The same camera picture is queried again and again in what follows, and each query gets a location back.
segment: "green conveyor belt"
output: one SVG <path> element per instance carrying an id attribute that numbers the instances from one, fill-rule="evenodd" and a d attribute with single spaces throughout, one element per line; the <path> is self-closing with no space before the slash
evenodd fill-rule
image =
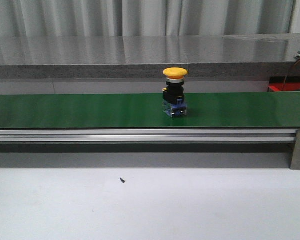
<path id="1" fill-rule="evenodd" d="M 0 95 L 0 129 L 300 128 L 300 92 L 188 93 L 169 118 L 162 94 Z"/>

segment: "white floor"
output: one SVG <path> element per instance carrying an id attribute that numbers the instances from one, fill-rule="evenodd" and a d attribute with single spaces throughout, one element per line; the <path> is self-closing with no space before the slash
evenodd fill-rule
<path id="1" fill-rule="evenodd" d="M 16 239 L 300 240 L 300 170 L 0 168 L 0 240 Z"/>

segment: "red object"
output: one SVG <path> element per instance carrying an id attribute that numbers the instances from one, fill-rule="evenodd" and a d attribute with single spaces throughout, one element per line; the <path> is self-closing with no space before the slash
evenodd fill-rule
<path id="1" fill-rule="evenodd" d="M 274 92 L 281 92 L 283 83 L 271 83 L 269 85 L 269 89 L 271 89 Z M 284 92 L 290 92 L 300 89 L 300 82 L 292 82 L 292 83 L 286 83 L 284 86 Z"/>

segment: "aluminum rail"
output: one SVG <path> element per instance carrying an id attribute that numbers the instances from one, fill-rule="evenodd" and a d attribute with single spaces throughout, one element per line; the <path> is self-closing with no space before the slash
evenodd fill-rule
<path id="1" fill-rule="evenodd" d="M 294 142 L 298 129 L 16 129 L 0 130 L 0 142 Z"/>

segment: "granite countertop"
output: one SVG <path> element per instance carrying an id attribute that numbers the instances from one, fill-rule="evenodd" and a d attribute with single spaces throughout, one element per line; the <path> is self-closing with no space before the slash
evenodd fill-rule
<path id="1" fill-rule="evenodd" d="M 0 79 L 284 76 L 298 51 L 300 34 L 1 37 Z"/>

